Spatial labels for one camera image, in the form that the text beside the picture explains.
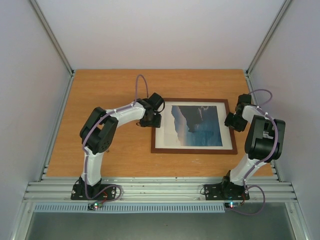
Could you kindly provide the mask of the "seascape photo print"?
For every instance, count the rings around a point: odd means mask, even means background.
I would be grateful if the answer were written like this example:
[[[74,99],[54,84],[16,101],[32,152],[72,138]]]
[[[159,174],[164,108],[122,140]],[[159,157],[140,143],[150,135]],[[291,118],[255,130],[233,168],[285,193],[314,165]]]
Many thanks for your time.
[[[216,106],[173,105],[171,114],[181,146],[221,147],[223,145]]]

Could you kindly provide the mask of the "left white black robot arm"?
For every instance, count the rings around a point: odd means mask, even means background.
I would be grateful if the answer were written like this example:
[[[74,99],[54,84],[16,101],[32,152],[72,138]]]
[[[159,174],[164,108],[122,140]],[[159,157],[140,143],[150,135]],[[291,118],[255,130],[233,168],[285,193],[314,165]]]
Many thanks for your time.
[[[159,94],[153,93],[150,97],[137,98],[116,109],[93,109],[79,133],[84,164],[81,176],[73,185],[73,196],[96,199],[102,193],[103,156],[111,146],[117,128],[133,121],[138,121],[140,127],[159,128],[160,107],[165,107],[165,100]]]

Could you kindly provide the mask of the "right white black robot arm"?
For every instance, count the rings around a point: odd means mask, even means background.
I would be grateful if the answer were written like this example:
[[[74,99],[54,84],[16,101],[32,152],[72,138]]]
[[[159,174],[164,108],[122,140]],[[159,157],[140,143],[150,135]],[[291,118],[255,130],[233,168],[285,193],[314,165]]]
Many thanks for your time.
[[[244,195],[250,177],[282,154],[286,123],[253,105],[250,94],[242,94],[238,96],[235,113],[227,115],[224,125],[243,132],[247,124],[250,126],[244,144],[245,154],[239,164],[223,177],[220,186],[221,194],[227,200]]]

